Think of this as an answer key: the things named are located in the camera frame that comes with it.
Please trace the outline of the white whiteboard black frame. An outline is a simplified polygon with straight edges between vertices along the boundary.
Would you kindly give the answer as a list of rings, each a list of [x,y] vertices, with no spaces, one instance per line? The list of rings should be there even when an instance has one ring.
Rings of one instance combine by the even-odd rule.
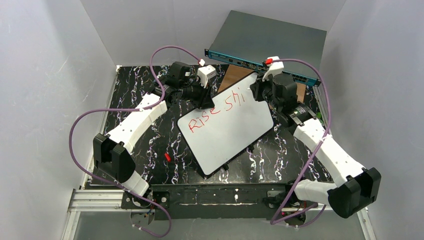
[[[177,127],[204,175],[211,175],[274,126],[265,101],[250,90],[253,72],[216,94],[213,108],[195,108],[177,120]]]

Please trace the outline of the red marker cap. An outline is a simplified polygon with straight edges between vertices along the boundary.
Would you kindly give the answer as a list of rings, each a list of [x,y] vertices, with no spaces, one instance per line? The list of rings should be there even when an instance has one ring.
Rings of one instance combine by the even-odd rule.
[[[171,159],[171,157],[170,157],[170,155],[169,155],[168,153],[165,153],[165,154],[164,154],[164,156],[165,156],[166,161],[167,161],[168,163],[170,163],[170,162],[172,161],[172,159]]]

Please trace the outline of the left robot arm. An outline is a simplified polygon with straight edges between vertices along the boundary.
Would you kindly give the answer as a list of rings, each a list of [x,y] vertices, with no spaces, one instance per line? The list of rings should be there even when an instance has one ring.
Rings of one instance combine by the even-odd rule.
[[[99,133],[94,137],[95,167],[126,190],[144,196],[149,184],[136,171],[131,157],[135,144],[154,121],[179,100],[189,101],[198,109],[213,108],[210,83],[216,76],[217,71],[212,65],[194,68],[183,62],[174,62],[167,73],[158,78],[160,82],[142,97],[138,111],[131,112],[107,134]]]

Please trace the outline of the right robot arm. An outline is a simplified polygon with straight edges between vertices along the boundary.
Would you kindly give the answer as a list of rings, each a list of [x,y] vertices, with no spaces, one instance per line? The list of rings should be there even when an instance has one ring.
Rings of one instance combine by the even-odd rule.
[[[311,157],[324,165],[333,180],[312,181],[300,174],[298,180],[286,185],[284,194],[267,197],[270,204],[283,208],[287,203],[321,203],[347,219],[377,200],[381,173],[354,160],[325,130],[317,115],[297,100],[297,84],[291,75],[260,74],[249,88],[255,101],[271,106],[282,126],[313,151]]]

